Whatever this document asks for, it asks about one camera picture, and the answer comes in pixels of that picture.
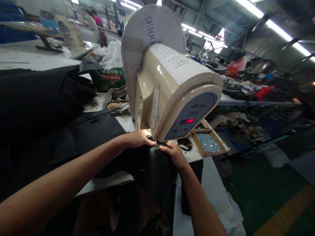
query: green box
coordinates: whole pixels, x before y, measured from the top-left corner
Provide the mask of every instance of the green box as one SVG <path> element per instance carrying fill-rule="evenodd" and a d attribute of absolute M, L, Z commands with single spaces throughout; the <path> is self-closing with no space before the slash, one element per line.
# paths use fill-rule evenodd
<path fill-rule="evenodd" d="M 126 85 L 123 67 L 94 70 L 89 74 L 99 92 L 107 92 L 111 88 L 121 88 Z"/>

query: red bag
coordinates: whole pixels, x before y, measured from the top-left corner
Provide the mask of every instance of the red bag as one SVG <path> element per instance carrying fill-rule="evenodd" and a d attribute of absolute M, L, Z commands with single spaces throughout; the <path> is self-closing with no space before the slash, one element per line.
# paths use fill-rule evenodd
<path fill-rule="evenodd" d="M 262 87 L 259 92 L 255 94 L 255 96 L 257 97 L 257 101 L 262 101 L 265 95 L 272 91 L 274 88 L 274 86 Z"/>

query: window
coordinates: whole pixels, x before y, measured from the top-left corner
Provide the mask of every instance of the window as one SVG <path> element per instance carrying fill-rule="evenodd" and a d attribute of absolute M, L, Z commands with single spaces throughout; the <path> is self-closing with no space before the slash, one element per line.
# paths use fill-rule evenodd
<path fill-rule="evenodd" d="M 224 45 L 224 31 L 225 29 L 222 28 L 220 33 L 215 37 L 214 40 L 211 40 L 213 48 L 214 48 L 214 52 L 219 54 L 223 48 Z M 203 46 L 206 50 L 211 49 L 211 43 L 210 40 L 206 39 L 206 42 L 204 43 Z"/>

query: forearm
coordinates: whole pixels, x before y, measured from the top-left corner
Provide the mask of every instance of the forearm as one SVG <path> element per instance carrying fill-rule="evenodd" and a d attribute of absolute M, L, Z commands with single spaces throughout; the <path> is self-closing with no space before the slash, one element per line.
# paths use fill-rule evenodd
<path fill-rule="evenodd" d="M 117 137 L 25 186 L 0 204 L 0 234 L 36 233 L 115 155 Z"/>
<path fill-rule="evenodd" d="M 189 203 L 195 235 L 227 235 L 190 165 L 179 173 Z"/>

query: cardboard tray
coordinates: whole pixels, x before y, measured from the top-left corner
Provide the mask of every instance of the cardboard tray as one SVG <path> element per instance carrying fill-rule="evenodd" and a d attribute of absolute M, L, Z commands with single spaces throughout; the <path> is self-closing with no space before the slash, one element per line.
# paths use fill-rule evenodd
<path fill-rule="evenodd" d="M 195 129 L 194 132 L 192 133 L 192 138 L 195 141 L 196 146 L 197 146 L 201 156 L 203 156 L 203 157 L 216 156 L 216 155 L 226 153 L 227 151 L 230 150 L 227 147 L 227 145 L 222 141 L 222 139 L 217 135 L 217 133 L 211 128 L 211 126 L 209 125 L 209 123 L 206 120 L 201 121 L 201 123 L 203 124 L 205 129 Z M 210 136 L 215 140 L 215 142 L 220 146 L 221 150 L 216 151 L 216 152 L 206 153 L 206 151 L 203 149 L 203 147 L 202 147 L 201 143 L 199 142 L 199 139 L 196 135 L 196 133 L 200 133 L 200 132 L 209 133 Z"/>

